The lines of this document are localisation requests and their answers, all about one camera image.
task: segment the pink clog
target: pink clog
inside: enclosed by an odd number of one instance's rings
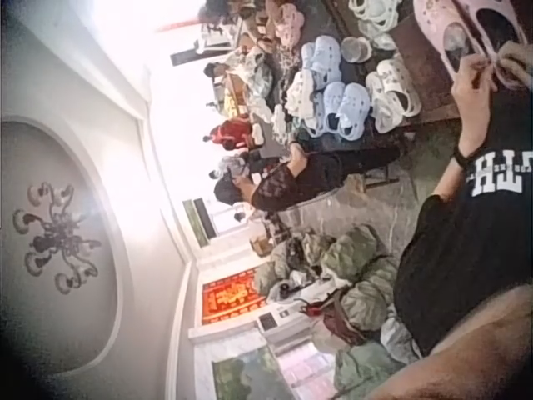
[[[294,4],[286,3],[280,7],[281,23],[276,25],[276,36],[286,48],[295,47],[300,42],[301,27],[305,18]]]
[[[508,88],[520,84],[497,67],[497,53],[508,41],[527,44],[510,0],[455,0],[480,33],[487,56],[496,64],[496,76]]]
[[[441,55],[452,79],[462,57],[485,54],[452,0],[413,0],[413,5],[420,29]]]

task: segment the concrete floor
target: concrete floor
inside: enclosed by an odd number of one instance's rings
[[[368,223],[398,258],[411,240],[422,203],[450,160],[458,132],[459,126],[453,122],[433,124],[420,130],[410,153],[411,168],[407,167],[410,163],[405,159],[391,165],[391,176],[398,177],[398,183],[362,194],[349,179],[337,192],[281,213],[281,219],[292,228],[313,228],[315,232],[334,236],[346,232],[354,224]]]

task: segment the bracelet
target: bracelet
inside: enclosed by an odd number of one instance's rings
[[[453,158],[457,161],[461,168],[467,169],[470,164],[476,160],[482,148],[483,147],[480,146],[470,156],[465,157],[462,155],[461,150],[459,149],[459,143],[457,143],[456,146],[453,148]]]

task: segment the red poster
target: red poster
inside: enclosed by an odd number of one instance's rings
[[[254,290],[256,268],[203,285],[202,325],[217,323],[257,310],[265,298]]]

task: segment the chandelier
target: chandelier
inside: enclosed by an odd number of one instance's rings
[[[97,240],[84,239],[76,234],[87,215],[68,211],[73,196],[72,185],[64,189],[56,189],[47,182],[40,187],[30,186],[27,189],[28,201],[34,207],[48,203],[47,217],[39,217],[22,209],[13,213],[13,225],[21,235],[28,234],[30,226],[37,226],[41,231],[33,237],[29,244],[31,250],[24,256],[24,265],[32,276],[40,276],[45,266],[56,256],[61,257],[70,268],[67,273],[57,273],[54,278],[56,288],[62,294],[69,294],[72,289],[85,284],[89,277],[98,275],[89,257],[94,248],[102,246]]]

